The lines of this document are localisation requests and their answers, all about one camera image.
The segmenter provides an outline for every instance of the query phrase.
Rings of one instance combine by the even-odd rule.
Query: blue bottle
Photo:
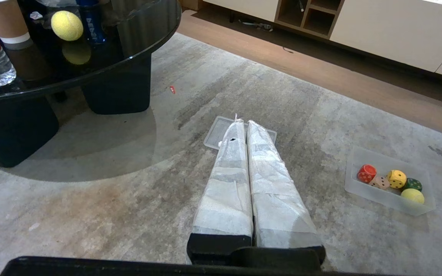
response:
[[[76,0],[79,5],[79,14],[83,21],[86,38],[92,44],[103,44],[107,42],[107,37],[102,29],[102,15],[98,0]]]

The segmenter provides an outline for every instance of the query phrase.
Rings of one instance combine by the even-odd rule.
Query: rug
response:
[[[237,113],[277,131],[324,270],[442,274],[441,133],[181,34],[152,63],[147,111],[85,106],[26,161],[0,168],[0,272],[21,255],[184,263],[216,157],[203,140],[216,116]],[[426,168],[436,210],[411,217],[346,192],[354,145]]]

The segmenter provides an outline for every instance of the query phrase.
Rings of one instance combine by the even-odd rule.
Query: dice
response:
[[[403,171],[399,171],[398,169],[393,169],[388,172],[386,175],[386,178],[390,182],[390,187],[394,189],[400,189],[405,185],[405,182],[407,181],[407,176]]]
[[[409,177],[404,185],[404,190],[406,189],[416,189],[419,192],[422,192],[422,184],[419,180]]]
[[[376,169],[370,164],[364,164],[358,171],[358,179],[364,183],[369,183],[375,176]]]
[[[381,190],[386,190],[388,187],[390,187],[390,182],[388,182],[388,179],[382,177],[382,176],[376,176],[373,178],[373,180],[369,183],[373,187],[378,187]]]

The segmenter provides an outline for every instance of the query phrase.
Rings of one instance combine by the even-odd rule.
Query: yellow ball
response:
[[[424,204],[425,201],[422,192],[419,192],[419,190],[416,189],[405,189],[402,192],[402,196],[420,204]]]
[[[79,17],[65,10],[52,16],[51,26],[54,33],[66,41],[77,40],[83,34],[83,24]]]
[[[91,58],[91,49],[85,42],[65,42],[63,44],[63,56],[72,64],[82,65]]]

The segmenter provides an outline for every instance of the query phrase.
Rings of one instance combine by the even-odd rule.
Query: red dice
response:
[[[370,164],[364,164],[358,171],[358,179],[364,183],[369,183],[376,176],[376,169]]]

